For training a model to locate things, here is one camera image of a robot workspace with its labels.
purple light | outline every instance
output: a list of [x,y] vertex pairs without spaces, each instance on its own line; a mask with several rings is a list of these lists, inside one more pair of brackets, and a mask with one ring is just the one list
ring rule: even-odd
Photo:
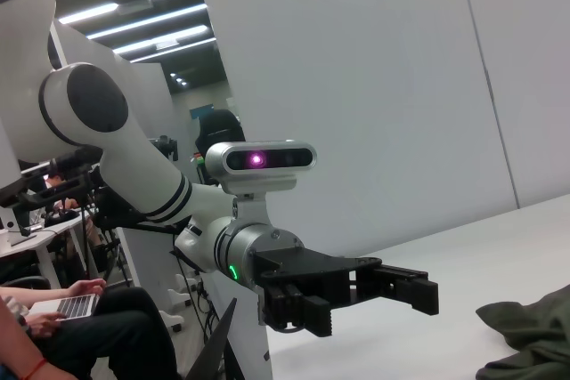
[[248,161],[250,168],[263,168],[265,166],[265,155],[263,153],[252,153]]

green led light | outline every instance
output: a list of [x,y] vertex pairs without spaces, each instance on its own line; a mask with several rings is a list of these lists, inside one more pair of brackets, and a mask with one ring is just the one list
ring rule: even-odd
[[235,267],[230,266],[230,271],[232,271],[233,280],[238,280],[238,272],[235,270]]

black pants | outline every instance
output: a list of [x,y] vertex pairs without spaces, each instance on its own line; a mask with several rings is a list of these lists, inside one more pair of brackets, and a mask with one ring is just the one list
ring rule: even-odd
[[35,340],[54,366],[90,378],[97,358],[109,357],[118,380],[177,380],[175,349],[151,297],[141,288],[106,291],[90,318],[63,321]]

ceiling light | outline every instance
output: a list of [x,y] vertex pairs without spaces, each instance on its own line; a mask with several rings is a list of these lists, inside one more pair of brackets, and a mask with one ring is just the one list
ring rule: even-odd
[[143,49],[147,46],[152,46],[154,44],[160,44],[163,42],[167,42],[170,40],[182,39],[185,37],[195,36],[200,33],[204,33],[208,30],[206,26],[198,26],[187,28],[186,30],[177,31],[175,33],[170,33],[168,35],[154,37],[153,39],[142,40],[141,42],[137,42],[135,44],[128,44],[126,46],[121,46],[119,48],[113,49],[114,53],[130,53],[131,51],[136,51],[137,49]]
[[164,15],[159,15],[157,17],[152,17],[147,20],[132,22],[130,24],[126,24],[125,26],[109,28],[108,30],[100,31],[99,33],[93,33],[92,35],[87,35],[88,39],[97,39],[99,37],[114,35],[115,33],[119,33],[121,31],[127,31],[132,28],[138,28],[142,26],[148,26],[149,24],[153,24],[155,22],[160,22],[164,20],[171,20],[176,17],[181,17],[183,15],[187,15],[189,13],[193,13],[196,11],[201,11],[206,9],[207,6],[205,4],[197,4],[196,6],[191,6],[190,8],[181,9],[180,11],[174,11],[165,13]]
[[167,48],[172,48],[173,46],[178,45],[178,41],[173,39],[173,40],[167,40],[166,42],[160,42],[159,44],[157,44],[157,51],[160,49],[167,49]]
[[214,42],[215,40],[216,40],[215,37],[212,37],[211,39],[200,40],[199,42],[196,42],[195,44],[186,44],[184,46],[179,46],[179,47],[174,48],[174,49],[169,49],[168,51],[162,51],[161,53],[154,53],[152,55],[147,55],[146,57],[136,58],[134,60],[131,60],[131,62],[145,61],[145,60],[149,60],[151,58],[159,57],[160,55],[166,55],[168,53],[176,53],[178,51],[181,51],[182,49],[193,48],[194,46],[198,46],[200,44],[209,44],[210,42]]
[[66,17],[60,18],[61,24],[70,24],[71,22],[77,22],[81,20],[86,20],[88,18],[96,17],[98,15],[103,15],[104,13],[113,12],[118,8],[118,4],[102,4],[95,8],[87,9],[82,12],[72,13]]

green fabric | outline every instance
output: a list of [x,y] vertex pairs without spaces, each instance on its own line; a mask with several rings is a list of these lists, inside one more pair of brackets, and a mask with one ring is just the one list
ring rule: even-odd
[[570,286],[527,306],[493,303],[476,313],[519,351],[488,363],[477,380],[570,379]]

